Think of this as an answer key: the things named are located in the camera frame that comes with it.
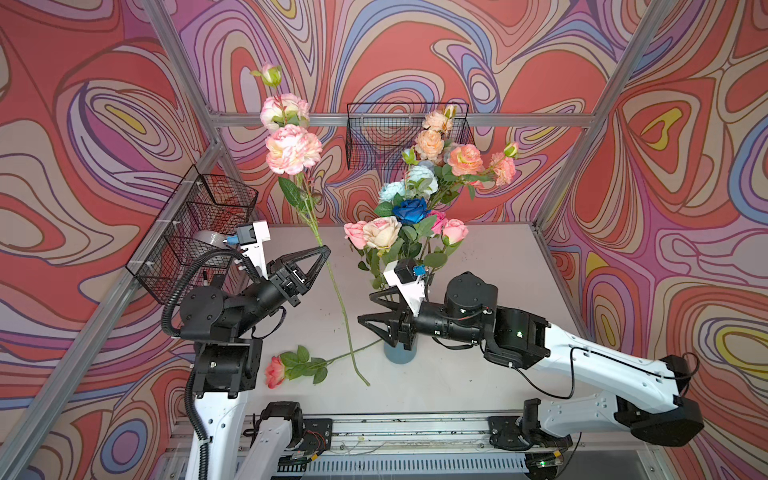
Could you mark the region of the teal ceramic vase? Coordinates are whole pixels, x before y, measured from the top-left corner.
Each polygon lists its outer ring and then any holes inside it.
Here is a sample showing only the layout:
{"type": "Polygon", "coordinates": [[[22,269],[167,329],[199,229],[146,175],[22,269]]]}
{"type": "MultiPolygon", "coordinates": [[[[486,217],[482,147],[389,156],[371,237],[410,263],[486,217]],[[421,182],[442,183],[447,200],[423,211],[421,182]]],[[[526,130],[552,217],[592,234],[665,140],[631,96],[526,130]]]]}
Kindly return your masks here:
{"type": "Polygon", "coordinates": [[[408,350],[403,344],[397,346],[391,346],[385,344],[383,346],[385,357],[393,364],[405,365],[414,360],[417,353],[417,345],[413,344],[411,349],[408,350]]]}

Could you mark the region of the pink bud rose stem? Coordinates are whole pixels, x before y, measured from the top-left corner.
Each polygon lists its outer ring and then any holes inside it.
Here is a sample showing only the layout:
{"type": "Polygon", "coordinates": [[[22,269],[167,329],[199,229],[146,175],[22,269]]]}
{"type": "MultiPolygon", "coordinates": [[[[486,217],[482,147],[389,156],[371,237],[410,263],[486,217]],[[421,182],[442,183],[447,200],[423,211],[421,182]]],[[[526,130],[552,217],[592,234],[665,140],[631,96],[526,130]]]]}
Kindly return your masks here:
{"type": "Polygon", "coordinates": [[[372,243],[369,242],[370,232],[366,229],[369,224],[370,221],[347,223],[344,225],[344,233],[345,239],[351,244],[361,258],[358,268],[372,273],[371,259],[375,248],[372,243]]]}

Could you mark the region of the magenta pink rose stem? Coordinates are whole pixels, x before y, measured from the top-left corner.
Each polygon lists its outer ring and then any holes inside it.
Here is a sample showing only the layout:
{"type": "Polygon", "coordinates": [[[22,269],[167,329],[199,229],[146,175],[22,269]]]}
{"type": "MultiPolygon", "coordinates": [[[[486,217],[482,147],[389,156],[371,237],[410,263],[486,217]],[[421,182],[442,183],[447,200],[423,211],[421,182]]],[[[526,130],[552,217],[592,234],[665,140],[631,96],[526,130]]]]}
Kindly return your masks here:
{"type": "Polygon", "coordinates": [[[469,229],[463,221],[449,219],[442,212],[430,212],[427,218],[433,219],[434,224],[427,237],[427,253],[423,262],[427,268],[439,270],[461,246],[469,229]]]}

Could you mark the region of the blue artificial rose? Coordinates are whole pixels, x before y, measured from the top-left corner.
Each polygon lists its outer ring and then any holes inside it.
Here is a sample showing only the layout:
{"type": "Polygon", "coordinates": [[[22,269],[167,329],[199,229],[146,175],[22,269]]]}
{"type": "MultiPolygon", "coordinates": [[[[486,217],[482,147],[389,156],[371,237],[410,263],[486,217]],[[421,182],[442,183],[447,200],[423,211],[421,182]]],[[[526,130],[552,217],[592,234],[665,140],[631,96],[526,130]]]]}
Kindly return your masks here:
{"type": "Polygon", "coordinates": [[[401,224],[398,234],[400,250],[399,260],[411,259],[417,265],[423,264],[426,244],[431,236],[420,223],[428,217],[428,205],[423,198],[404,200],[393,209],[393,214],[401,224]]]}

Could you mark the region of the pink white carnation spray stem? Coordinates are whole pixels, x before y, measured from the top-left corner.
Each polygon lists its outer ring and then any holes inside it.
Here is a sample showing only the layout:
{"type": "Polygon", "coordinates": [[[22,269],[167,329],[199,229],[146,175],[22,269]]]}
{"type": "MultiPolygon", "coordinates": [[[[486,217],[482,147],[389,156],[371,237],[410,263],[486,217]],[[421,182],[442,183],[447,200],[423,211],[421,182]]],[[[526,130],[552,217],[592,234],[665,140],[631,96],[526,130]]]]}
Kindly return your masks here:
{"type": "Polygon", "coordinates": [[[280,90],[283,71],[279,65],[266,63],[252,70],[251,75],[270,91],[259,112],[259,119],[269,132],[265,140],[266,164],[278,176],[284,199],[322,246],[324,241],[317,217],[318,196],[313,189],[311,170],[322,159],[323,145],[317,135],[309,131],[309,103],[280,90]]]}

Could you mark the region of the pale blue white spray stem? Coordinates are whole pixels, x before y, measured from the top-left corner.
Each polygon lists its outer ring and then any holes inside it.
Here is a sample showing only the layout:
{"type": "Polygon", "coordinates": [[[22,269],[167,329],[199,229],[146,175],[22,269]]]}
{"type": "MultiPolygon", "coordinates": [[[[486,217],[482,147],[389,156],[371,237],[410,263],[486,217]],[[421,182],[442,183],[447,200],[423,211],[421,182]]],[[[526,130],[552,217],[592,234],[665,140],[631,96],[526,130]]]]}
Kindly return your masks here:
{"type": "Polygon", "coordinates": [[[434,209],[439,190],[436,164],[419,147],[405,149],[402,161],[406,166],[403,179],[383,185],[379,191],[379,203],[396,206],[399,200],[422,199],[429,209],[434,209]]]}

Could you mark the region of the large peach double rose stem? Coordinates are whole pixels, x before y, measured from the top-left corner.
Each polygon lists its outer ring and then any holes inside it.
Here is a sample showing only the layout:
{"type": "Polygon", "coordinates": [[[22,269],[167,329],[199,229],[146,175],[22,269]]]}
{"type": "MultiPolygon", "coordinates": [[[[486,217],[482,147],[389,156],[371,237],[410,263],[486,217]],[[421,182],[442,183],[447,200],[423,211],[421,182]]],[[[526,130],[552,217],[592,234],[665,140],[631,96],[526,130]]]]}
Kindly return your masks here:
{"type": "Polygon", "coordinates": [[[462,144],[445,151],[443,163],[434,167],[437,191],[430,196],[431,207],[447,206],[468,188],[473,198],[477,189],[505,187],[516,176],[519,145],[509,143],[485,162],[473,144],[462,144]]]}

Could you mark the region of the cream peach rose stem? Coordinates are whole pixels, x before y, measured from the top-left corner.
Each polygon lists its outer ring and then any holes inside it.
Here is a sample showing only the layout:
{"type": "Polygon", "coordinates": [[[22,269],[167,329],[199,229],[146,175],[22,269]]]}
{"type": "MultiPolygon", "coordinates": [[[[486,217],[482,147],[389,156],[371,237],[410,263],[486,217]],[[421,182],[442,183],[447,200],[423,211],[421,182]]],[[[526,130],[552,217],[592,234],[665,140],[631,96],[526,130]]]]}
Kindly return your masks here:
{"type": "Polygon", "coordinates": [[[456,113],[457,106],[448,104],[425,116],[422,130],[414,143],[414,149],[422,161],[429,161],[437,166],[444,164],[444,151],[451,143],[450,136],[456,113]]]}

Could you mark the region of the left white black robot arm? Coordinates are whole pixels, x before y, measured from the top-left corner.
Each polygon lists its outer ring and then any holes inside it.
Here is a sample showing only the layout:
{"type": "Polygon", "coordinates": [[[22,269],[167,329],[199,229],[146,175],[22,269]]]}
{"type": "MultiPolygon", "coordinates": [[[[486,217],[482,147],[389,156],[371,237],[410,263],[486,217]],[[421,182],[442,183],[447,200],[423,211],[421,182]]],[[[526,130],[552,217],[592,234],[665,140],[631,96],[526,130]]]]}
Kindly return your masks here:
{"type": "Polygon", "coordinates": [[[195,356],[184,389],[184,407],[194,432],[187,470],[193,479],[230,479],[246,395],[254,390],[264,340],[246,338],[265,318],[284,314],[311,290],[331,255],[327,246],[285,254],[261,275],[243,253],[226,247],[199,255],[184,270],[163,307],[160,325],[172,337],[192,342],[195,356]],[[252,283],[230,295],[219,280],[194,286],[193,279],[218,257],[241,261],[252,283]]]}

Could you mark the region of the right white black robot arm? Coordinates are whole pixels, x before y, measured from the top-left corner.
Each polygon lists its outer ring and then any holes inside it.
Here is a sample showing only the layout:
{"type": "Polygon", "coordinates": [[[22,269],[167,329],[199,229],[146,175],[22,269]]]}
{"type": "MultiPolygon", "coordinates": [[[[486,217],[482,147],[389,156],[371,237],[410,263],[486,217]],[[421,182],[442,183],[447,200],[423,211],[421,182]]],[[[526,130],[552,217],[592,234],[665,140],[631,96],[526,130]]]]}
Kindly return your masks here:
{"type": "Polygon", "coordinates": [[[597,388],[580,399],[546,393],[525,401],[521,415],[488,420],[490,442],[508,451],[534,447],[568,448],[573,435],[628,432],[656,446],[682,447],[704,428],[698,403],[686,392],[694,369],[682,356],[650,360],[590,342],[545,318],[498,303],[498,289],[471,272],[454,277],[442,303],[425,296],[423,279],[388,277],[389,288],[370,294],[381,313],[358,318],[392,347],[409,350],[418,335],[480,347],[486,361],[518,374],[558,371],[572,384],[597,388]]]}

